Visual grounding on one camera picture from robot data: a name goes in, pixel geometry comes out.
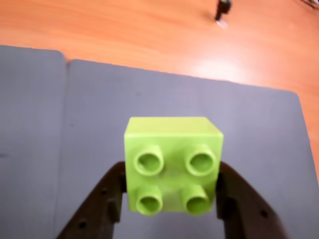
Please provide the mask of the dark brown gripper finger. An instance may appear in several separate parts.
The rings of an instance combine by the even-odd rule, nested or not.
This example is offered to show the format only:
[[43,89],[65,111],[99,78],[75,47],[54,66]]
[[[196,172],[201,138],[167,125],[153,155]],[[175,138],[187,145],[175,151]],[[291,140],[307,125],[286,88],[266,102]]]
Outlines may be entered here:
[[125,163],[113,165],[101,178],[58,239],[111,239],[120,222],[122,196],[127,192]]
[[288,239],[280,218],[231,166],[220,163],[216,186],[217,217],[226,239]]

